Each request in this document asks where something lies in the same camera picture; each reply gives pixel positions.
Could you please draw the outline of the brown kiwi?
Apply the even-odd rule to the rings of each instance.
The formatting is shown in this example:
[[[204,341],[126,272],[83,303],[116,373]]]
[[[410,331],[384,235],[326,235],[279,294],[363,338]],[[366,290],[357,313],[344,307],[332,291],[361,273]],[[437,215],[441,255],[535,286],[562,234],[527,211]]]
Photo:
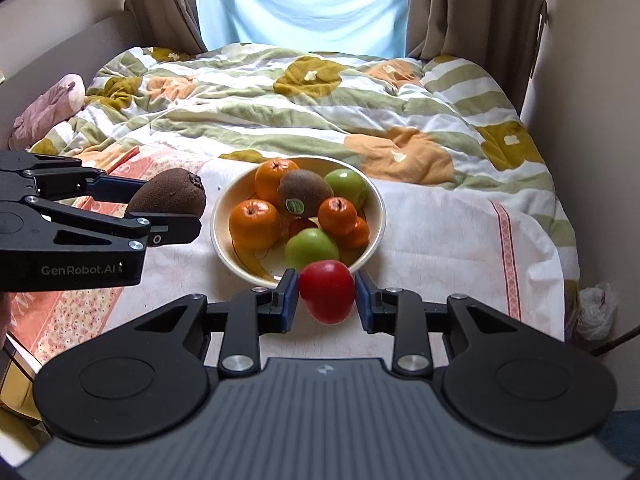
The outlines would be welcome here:
[[[305,169],[288,171],[278,186],[280,205],[296,217],[315,217],[322,203],[332,196],[332,188],[326,181]]]
[[[126,216],[142,212],[190,214],[201,218],[206,193],[201,178],[183,168],[171,168],[152,177],[132,196]]]

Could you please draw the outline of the red cherry tomato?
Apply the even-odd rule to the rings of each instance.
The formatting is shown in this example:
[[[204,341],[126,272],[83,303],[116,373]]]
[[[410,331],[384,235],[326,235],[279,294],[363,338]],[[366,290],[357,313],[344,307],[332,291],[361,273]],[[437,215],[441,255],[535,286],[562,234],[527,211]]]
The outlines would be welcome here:
[[[298,289],[310,315],[326,325],[345,321],[355,302],[354,278],[337,260],[308,264],[299,274]]]

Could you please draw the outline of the small mandarin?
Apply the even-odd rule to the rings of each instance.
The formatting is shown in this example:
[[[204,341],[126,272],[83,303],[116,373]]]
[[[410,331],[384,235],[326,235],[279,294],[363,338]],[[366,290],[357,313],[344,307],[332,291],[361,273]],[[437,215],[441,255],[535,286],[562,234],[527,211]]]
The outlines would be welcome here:
[[[337,240],[338,246],[344,249],[360,249],[369,244],[370,229],[367,221],[361,217],[356,218],[352,230]]]
[[[344,197],[327,198],[318,210],[318,221],[322,229],[329,234],[341,237],[352,232],[356,226],[355,206]]]

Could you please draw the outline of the large orange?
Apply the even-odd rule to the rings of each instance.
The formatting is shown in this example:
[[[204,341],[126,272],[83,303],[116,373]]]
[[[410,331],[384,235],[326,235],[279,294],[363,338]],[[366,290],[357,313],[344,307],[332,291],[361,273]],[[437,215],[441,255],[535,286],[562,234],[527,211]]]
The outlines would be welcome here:
[[[280,237],[280,214],[265,200],[243,200],[232,209],[228,227],[238,246],[264,250]]]
[[[255,194],[261,200],[266,200],[276,207],[279,206],[278,188],[280,181],[285,174],[296,169],[298,169],[298,166],[291,159],[272,158],[262,162],[255,172]]]

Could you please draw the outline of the green apple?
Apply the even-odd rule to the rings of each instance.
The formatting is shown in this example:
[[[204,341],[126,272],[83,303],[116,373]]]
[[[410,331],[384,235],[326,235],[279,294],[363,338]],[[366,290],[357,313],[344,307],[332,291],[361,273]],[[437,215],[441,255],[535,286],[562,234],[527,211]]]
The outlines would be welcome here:
[[[350,169],[335,169],[324,177],[335,196],[346,198],[359,210],[368,197],[368,185],[360,174]]]
[[[314,262],[340,258],[337,244],[320,229],[300,231],[288,240],[284,253],[286,266],[296,271],[301,271]]]

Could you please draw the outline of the white pink floral cloth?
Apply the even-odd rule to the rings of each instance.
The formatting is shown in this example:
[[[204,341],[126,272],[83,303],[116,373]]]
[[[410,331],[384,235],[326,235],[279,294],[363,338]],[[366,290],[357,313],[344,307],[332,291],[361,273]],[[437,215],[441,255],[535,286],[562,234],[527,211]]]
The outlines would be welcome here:
[[[40,363],[189,292],[227,300],[247,283],[216,254],[213,206],[226,185],[253,169],[248,162],[140,148],[112,174],[149,179],[169,167],[197,172],[207,193],[200,236],[189,245],[152,248],[140,285],[79,292],[23,292],[11,299],[11,335]],[[552,337],[564,340],[564,278],[560,257],[536,220],[487,198],[442,188],[374,180],[386,206],[382,242],[364,266],[378,286],[413,290],[444,303],[462,292]],[[323,325],[305,305],[292,330],[260,337],[270,356],[379,356],[390,362],[387,335],[367,335],[356,309],[341,324]]]

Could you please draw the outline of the grey headboard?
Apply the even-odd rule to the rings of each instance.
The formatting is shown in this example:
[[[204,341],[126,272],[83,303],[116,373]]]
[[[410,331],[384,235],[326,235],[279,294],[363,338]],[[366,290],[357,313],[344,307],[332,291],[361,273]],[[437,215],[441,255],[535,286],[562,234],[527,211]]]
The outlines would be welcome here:
[[[67,74],[91,82],[114,56],[141,44],[134,16],[117,12],[66,39],[21,68],[1,85],[1,149],[6,150],[14,119]]]

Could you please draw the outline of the floral striped quilt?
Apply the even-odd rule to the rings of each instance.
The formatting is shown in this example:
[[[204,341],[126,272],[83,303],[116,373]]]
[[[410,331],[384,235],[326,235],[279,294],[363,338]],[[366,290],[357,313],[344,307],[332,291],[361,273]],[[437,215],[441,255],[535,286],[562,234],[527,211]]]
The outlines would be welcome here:
[[[464,58],[134,47],[96,73],[81,111],[34,149],[84,157],[146,144],[236,160],[320,155],[372,178],[480,193],[536,219],[565,278],[579,276],[544,159],[494,78]]]

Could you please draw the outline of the white plastic bag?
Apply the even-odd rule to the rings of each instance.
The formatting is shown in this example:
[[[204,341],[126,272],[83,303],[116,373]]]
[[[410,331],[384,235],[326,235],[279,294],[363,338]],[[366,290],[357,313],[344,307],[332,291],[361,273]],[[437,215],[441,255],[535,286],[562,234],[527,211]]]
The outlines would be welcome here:
[[[617,297],[608,283],[599,283],[579,292],[577,333],[586,341],[605,340],[617,310]]]

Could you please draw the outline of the brown curtain left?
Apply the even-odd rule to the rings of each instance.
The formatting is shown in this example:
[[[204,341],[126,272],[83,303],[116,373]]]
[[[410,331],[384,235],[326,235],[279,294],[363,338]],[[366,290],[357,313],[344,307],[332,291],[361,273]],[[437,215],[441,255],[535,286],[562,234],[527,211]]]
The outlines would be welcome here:
[[[147,46],[187,54],[206,51],[195,0],[125,0]]]

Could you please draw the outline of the brown curtain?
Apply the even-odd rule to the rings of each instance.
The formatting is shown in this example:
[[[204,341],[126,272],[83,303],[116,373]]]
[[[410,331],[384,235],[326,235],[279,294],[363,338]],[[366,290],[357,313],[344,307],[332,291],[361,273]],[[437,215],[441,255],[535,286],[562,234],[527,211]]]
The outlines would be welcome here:
[[[206,51],[195,0],[125,0],[147,46],[187,54]]]
[[[546,0],[408,0],[406,51],[482,66],[521,110],[546,19]]]

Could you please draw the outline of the light blue window cloth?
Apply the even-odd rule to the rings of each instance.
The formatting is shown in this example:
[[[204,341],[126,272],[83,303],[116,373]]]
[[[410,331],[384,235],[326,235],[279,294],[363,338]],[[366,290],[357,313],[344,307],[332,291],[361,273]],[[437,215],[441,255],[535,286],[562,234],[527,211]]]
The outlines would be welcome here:
[[[204,44],[234,42],[302,51],[400,58],[408,0],[195,0]]]

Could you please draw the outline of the brown curtain right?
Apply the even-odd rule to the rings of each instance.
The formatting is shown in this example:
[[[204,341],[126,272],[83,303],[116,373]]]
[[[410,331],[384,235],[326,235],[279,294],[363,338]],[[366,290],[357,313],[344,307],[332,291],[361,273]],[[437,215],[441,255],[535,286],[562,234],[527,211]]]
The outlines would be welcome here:
[[[546,19],[546,0],[408,0],[406,51],[482,66],[521,110]]]

